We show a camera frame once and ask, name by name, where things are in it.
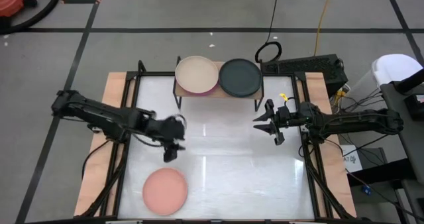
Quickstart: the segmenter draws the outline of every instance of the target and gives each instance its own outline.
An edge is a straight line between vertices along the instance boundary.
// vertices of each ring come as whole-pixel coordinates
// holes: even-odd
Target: pink plate
[[[187,182],[176,169],[161,168],[153,172],[144,183],[143,201],[158,215],[171,215],[187,199]]]
[[[178,84],[186,91],[205,95],[217,87],[217,66],[202,56],[190,56],[181,60],[175,70]]]

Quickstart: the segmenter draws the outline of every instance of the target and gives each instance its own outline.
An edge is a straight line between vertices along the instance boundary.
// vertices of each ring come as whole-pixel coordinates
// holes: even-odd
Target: orange vacuum
[[[13,15],[16,15],[24,8],[36,7],[37,0],[0,0],[0,34],[11,34],[31,27],[50,13],[58,1],[59,0],[51,0],[49,4],[33,18],[21,24],[11,26]]]

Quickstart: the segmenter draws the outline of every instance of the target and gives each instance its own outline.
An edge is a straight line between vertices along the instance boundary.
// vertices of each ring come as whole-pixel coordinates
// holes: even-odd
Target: yellow cable
[[[324,9],[323,12],[321,13],[321,18],[319,19],[319,24],[318,24],[318,29],[317,29],[317,37],[315,39],[315,49],[313,51],[313,55],[316,56],[317,54],[317,50],[318,50],[318,46],[319,46],[319,31],[321,30],[321,23],[323,22],[323,18],[325,15],[325,11],[327,10],[327,5],[329,4],[329,0],[325,0],[325,4],[324,4]]]

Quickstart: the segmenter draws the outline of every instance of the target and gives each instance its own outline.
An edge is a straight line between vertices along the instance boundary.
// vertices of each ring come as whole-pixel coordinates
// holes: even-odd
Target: floor
[[[39,8],[24,11],[15,23],[48,1],[39,0]],[[0,115],[7,122],[0,130],[2,223],[64,219],[74,213],[92,135],[84,125],[53,121],[50,105],[59,89],[101,99],[107,74],[135,70],[140,59],[150,71],[173,70],[178,55],[253,60],[266,40],[273,2],[59,4],[26,32],[0,37]],[[324,2],[278,0],[271,38],[282,44],[283,59],[313,55]],[[407,54],[424,64],[423,9],[422,0],[330,0],[318,54],[342,58],[350,85],[384,54]],[[263,59],[274,53],[264,51]],[[375,218],[390,220],[389,207],[382,210]]]

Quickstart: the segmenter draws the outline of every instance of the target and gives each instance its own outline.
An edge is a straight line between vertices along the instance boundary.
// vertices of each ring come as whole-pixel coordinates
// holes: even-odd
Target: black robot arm
[[[280,128],[298,127],[305,125],[309,131],[309,140],[312,143],[322,143],[333,134],[353,133],[360,131],[376,131],[387,135],[396,135],[403,129],[403,121],[399,113],[380,109],[365,110],[356,113],[339,113],[328,115],[322,113],[318,106],[310,102],[302,102],[299,111],[290,113],[286,106],[279,107],[274,113],[274,104],[271,99],[265,103],[265,114],[254,121],[271,122],[267,125],[255,125],[260,129],[276,135],[276,145],[284,142],[284,136]]]
[[[52,105],[53,116],[78,117],[90,127],[100,128],[107,139],[125,142],[130,134],[144,135],[159,141],[164,147],[164,161],[177,158],[177,150],[185,148],[178,144],[184,140],[185,127],[175,116],[156,120],[154,111],[139,108],[116,108],[87,99],[78,91],[59,91]]]

